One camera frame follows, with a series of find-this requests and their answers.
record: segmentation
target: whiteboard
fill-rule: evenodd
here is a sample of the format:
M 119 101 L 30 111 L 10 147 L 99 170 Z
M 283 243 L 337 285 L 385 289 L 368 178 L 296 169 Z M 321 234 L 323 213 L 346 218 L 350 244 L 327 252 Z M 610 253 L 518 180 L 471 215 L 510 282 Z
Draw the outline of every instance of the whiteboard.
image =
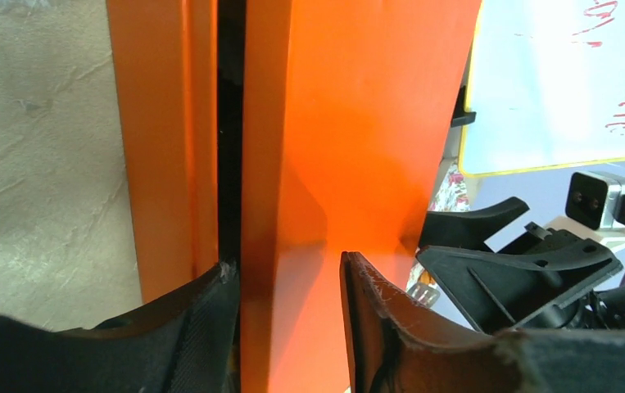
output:
M 483 0 L 460 170 L 625 160 L 625 0 Z

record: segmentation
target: concrete floor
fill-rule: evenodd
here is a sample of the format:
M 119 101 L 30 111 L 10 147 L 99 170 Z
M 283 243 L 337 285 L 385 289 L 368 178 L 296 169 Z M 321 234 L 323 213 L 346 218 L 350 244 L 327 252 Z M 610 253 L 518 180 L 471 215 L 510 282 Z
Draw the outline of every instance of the concrete floor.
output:
M 140 305 L 104 0 L 0 0 L 0 314 Z

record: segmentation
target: yellow border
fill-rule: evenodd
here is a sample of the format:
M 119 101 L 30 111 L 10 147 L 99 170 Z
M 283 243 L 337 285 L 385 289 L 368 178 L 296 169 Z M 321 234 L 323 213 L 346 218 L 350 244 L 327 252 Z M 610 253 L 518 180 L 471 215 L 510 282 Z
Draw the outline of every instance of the yellow border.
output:
M 464 95 L 464 110 L 465 111 L 471 111 L 471 88 L 469 87 L 471 86 L 471 78 L 472 78 L 471 68 L 473 66 L 473 59 L 475 56 L 475 51 L 473 49 L 476 47 L 476 42 L 478 41 L 478 36 L 480 35 L 480 31 L 481 31 L 481 12 L 483 11 L 483 3 L 487 1 L 488 0 L 482 0 L 481 2 L 481 8 L 478 10 L 478 18 L 476 20 L 476 27 L 473 30 L 471 59 L 469 60 L 469 67 L 468 67 L 469 75 L 467 76 L 467 79 L 466 79 L 466 94 Z M 571 162 L 567 164 L 535 166 L 532 168 L 504 170 L 500 172 L 486 172 L 482 174 L 470 174 L 469 172 L 466 172 L 464 170 L 464 167 L 462 166 L 462 157 L 464 156 L 464 146 L 466 145 L 466 133 L 468 131 L 469 131 L 468 125 L 462 126 L 461 139 L 460 139 L 460 153 L 459 153 L 459 156 L 457 157 L 457 168 L 460 170 L 460 173 L 462 173 L 462 175 L 470 177 L 470 178 L 485 178 L 486 176 L 499 176 L 502 174 L 523 174 L 526 172 L 536 172 L 538 170 L 574 168 L 574 167 L 582 166 L 582 165 L 597 165 L 597 164 L 606 164 L 609 162 L 625 161 L 625 157 L 619 157 L 619 158 L 611 158 L 607 160 Z

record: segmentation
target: orange metal panel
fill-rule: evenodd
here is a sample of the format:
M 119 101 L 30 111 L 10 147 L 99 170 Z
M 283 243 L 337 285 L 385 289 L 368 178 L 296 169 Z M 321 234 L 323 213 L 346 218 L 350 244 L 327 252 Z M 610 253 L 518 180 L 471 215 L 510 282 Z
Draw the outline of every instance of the orange metal panel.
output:
M 107 0 L 143 299 L 218 260 L 216 0 Z
M 343 391 L 338 264 L 405 282 L 479 0 L 248 0 L 243 391 Z

